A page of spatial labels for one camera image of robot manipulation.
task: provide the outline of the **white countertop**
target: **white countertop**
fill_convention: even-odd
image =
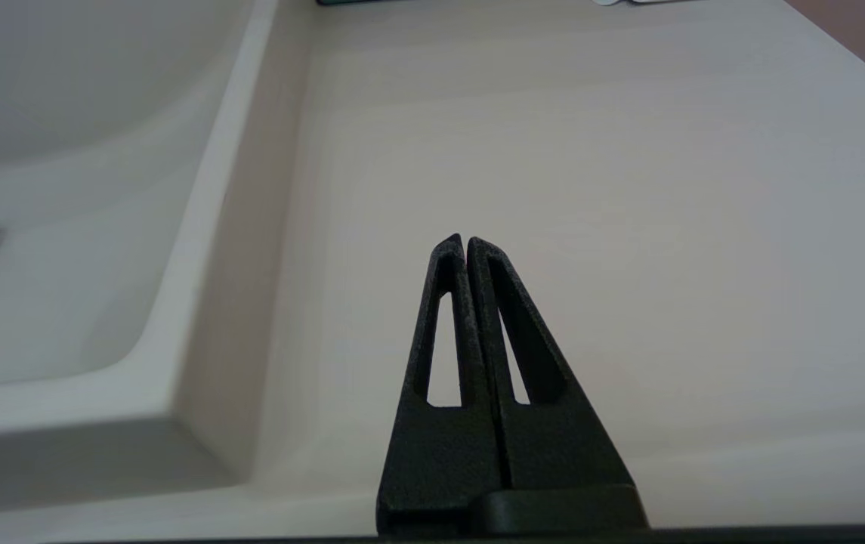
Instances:
[[[865,65],[781,0],[321,14],[253,482],[0,541],[371,533],[428,253],[502,247],[655,527],[865,522]]]

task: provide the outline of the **black object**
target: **black object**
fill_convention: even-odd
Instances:
[[[865,543],[865,526],[649,529],[630,474],[507,255],[471,238],[464,257],[454,234],[429,259],[379,486],[379,536],[185,542]],[[435,407],[426,395],[439,299],[447,292],[461,406]],[[502,324],[529,406],[512,393]]]

